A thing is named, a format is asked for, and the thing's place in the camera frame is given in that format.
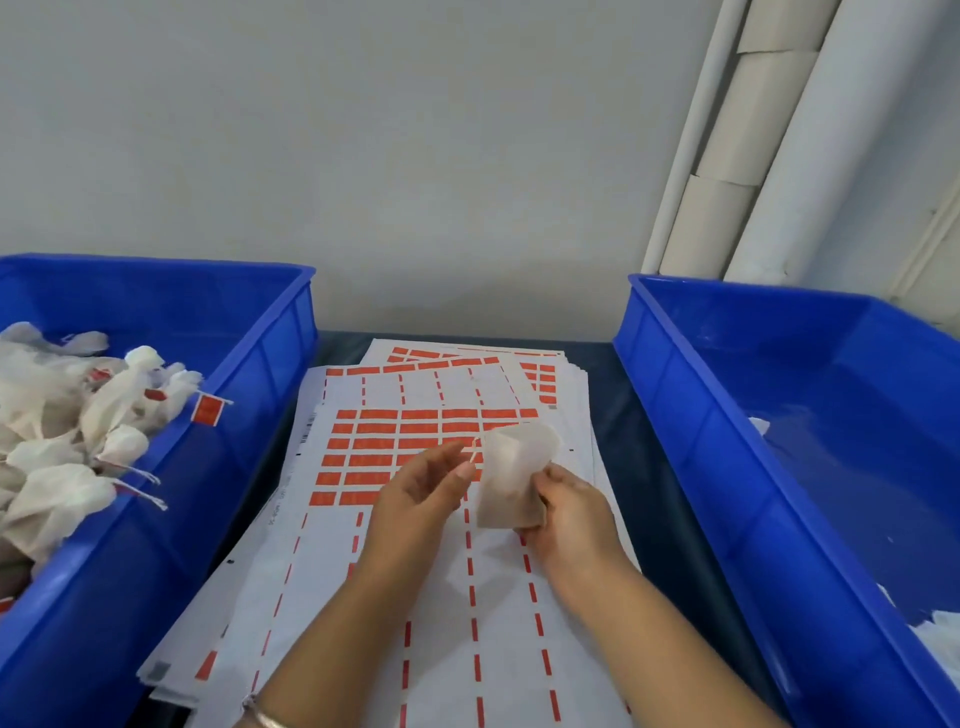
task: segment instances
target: fingernail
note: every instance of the fingernail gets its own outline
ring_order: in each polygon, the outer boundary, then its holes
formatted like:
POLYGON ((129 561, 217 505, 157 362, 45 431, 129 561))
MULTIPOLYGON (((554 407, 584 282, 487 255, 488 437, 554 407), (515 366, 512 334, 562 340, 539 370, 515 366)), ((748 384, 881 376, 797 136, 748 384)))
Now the fingernail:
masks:
POLYGON ((464 480, 470 480, 473 478, 473 474, 477 472, 477 468, 473 463, 467 461, 466 463, 461 463, 456 468, 453 469, 453 474, 457 477, 462 477, 464 480))

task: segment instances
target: blue plastic bin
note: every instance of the blue plastic bin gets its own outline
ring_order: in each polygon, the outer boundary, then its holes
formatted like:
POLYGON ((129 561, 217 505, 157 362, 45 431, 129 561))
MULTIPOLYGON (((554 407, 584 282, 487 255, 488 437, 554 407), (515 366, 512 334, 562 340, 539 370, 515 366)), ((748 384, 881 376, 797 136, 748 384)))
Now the blue plastic bin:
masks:
POLYGON ((863 296, 631 283, 613 344, 797 724, 960 726, 907 627, 960 611, 960 343, 863 296))
MULTIPOLYGON (((135 672, 203 583, 317 345, 312 268, 76 255, 0 258, 0 327, 97 329, 141 344, 233 405, 186 411, 138 462, 169 504, 119 497, 86 519, 0 621, 0 726, 123 725, 135 672)), ((135 483, 150 489, 142 482, 135 483)))

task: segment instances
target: person's left hand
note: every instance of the person's left hand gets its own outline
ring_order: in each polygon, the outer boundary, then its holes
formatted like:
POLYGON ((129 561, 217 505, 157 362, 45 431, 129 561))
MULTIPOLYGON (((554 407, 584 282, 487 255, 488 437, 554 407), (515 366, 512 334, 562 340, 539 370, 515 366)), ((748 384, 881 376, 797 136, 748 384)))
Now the person's left hand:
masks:
POLYGON ((446 519, 476 472, 463 448, 456 442, 421 452, 383 486, 373 506, 353 576, 385 592, 404 615, 433 566, 446 519))

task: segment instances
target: forearm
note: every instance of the forearm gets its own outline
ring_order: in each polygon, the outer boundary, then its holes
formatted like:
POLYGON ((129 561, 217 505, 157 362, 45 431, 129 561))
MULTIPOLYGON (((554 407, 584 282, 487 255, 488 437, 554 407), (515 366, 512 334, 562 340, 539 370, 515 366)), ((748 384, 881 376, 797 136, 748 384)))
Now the forearm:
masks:
POLYGON ((403 619, 391 609, 390 590, 384 587, 357 570, 260 691, 257 704, 264 714, 290 728, 360 724, 377 670, 403 619))
POLYGON ((639 725, 783 725, 638 571, 611 568, 594 592, 584 621, 639 725))

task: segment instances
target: stack of paper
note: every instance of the stack of paper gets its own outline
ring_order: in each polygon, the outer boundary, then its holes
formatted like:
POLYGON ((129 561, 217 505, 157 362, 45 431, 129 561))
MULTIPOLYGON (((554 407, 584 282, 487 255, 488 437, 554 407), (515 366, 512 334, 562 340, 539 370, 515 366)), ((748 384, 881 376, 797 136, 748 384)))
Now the stack of paper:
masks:
MULTIPOLYGON (((562 352, 374 339, 360 365, 307 373, 280 487, 141 680, 153 697, 195 708, 194 725, 229 728, 347 578, 379 488, 450 439, 464 440, 482 469, 483 433, 530 421, 560 434, 557 461, 604 493, 636 563, 590 425, 587 375, 562 352)), ((526 544, 471 523, 475 488, 446 524, 364 724, 631 725, 526 544)))

